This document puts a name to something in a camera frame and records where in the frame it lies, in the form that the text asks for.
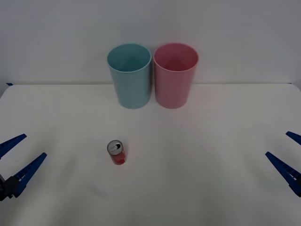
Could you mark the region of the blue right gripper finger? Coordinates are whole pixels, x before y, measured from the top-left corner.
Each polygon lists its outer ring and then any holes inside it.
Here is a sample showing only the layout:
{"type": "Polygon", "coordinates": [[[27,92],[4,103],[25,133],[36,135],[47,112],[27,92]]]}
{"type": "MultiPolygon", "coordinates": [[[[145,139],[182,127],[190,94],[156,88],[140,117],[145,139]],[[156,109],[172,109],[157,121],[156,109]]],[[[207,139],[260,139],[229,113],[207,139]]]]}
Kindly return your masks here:
{"type": "Polygon", "coordinates": [[[299,145],[301,145],[301,135],[295,134],[293,132],[286,132],[286,135],[291,138],[292,140],[294,140],[296,143],[298,143],[299,145]]]}
{"type": "Polygon", "coordinates": [[[294,168],[290,167],[279,158],[274,156],[270,152],[265,153],[266,157],[272,163],[272,165],[276,168],[276,170],[280,173],[280,175],[285,179],[288,183],[289,187],[292,191],[298,196],[301,196],[301,174],[296,171],[294,168]]]}

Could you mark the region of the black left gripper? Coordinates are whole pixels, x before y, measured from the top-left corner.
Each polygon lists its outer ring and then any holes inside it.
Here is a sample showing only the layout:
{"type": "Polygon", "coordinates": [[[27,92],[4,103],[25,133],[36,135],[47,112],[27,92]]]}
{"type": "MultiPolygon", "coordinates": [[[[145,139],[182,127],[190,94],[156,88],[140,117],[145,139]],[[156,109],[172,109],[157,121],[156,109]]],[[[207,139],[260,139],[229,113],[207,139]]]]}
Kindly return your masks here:
{"type": "MultiPolygon", "coordinates": [[[[27,136],[21,134],[17,137],[14,137],[0,145],[0,158],[7,154],[12,148],[24,140],[27,136]]],[[[0,200],[15,197],[17,198],[26,188],[28,182],[36,173],[38,168],[41,166],[45,158],[47,157],[46,153],[42,153],[35,160],[29,163],[26,167],[20,170],[15,175],[9,177],[7,180],[0,175],[0,200]]]]}

